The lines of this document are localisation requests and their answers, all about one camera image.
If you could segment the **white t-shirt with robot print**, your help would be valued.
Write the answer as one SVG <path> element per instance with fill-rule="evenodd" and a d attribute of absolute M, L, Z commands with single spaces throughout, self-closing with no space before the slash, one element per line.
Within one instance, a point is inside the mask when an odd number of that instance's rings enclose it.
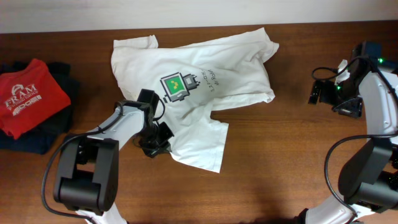
<path fill-rule="evenodd" d="M 161 48 L 150 35 L 115 40 L 111 68 L 127 100 L 143 89 L 159 95 L 175 161 L 219 172 L 228 124 L 211 113 L 270 103 L 275 94 L 264 64 L 278 49 L 262 28 L 177 48 Z"/>

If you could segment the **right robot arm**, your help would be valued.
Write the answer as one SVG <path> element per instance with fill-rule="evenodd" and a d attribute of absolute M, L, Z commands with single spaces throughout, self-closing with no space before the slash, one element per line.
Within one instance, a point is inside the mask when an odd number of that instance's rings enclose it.
<path fill-rule="evenodd" d="M 364 41 L 331 69 L 333 76 L 312 76 L 309 104 L 326 103 L 332 111 L 352 118 L 366 116 L 367 133 L 343 138 L 328 150 L 323 165 L 331 193 L 323 203 L 304 209 L 296 223 L 357 223 L 359 218 L 397 210 L 397 62 L 382 57 L 382 46 Z M 338 190 L 331 186 L 329 160 L 343 143 L 365 144 L 341 169 Z"/>

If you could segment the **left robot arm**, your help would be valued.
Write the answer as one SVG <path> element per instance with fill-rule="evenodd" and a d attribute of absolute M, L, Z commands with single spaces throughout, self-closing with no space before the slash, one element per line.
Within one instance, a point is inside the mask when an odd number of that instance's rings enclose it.
<path fill-rule="evenodd" d="M 150 158 L 171 152 L 173 132 L 155 116 L 164 102 L 153 90 L 142 89 L 136 101 L 116 102 L 114 113 L 87 133 L 71 134 L 54 152 L 58 158 L 53 198 L 67 213 L 44 207 L 57 215 L 87 223 L 125 223 L 115 204 L 119 180 L 119 151 L 133 143 Z"/>

